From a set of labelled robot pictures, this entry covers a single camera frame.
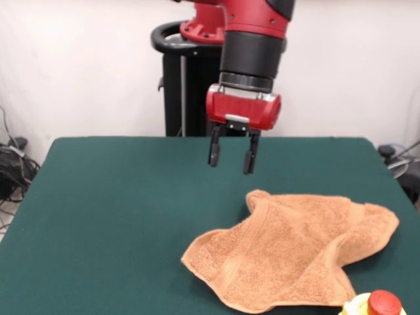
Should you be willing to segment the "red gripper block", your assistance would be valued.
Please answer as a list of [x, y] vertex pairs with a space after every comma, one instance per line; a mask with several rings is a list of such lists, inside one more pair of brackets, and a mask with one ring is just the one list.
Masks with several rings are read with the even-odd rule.
[[[275, 126], [282, 106], [282, 98], [274, 93], [246, 91], [212, 84], [206, 96], [206, 112], [211, 121], [226, 124], [243, 123], [250, 129], [269, 131]], [[214, 126], [207, 163], [216, 167], [219, 162], [221, 127]], [[243, 173], [253, 174], [260, 132], [251, 133], [250, 147], [245, 153]]]

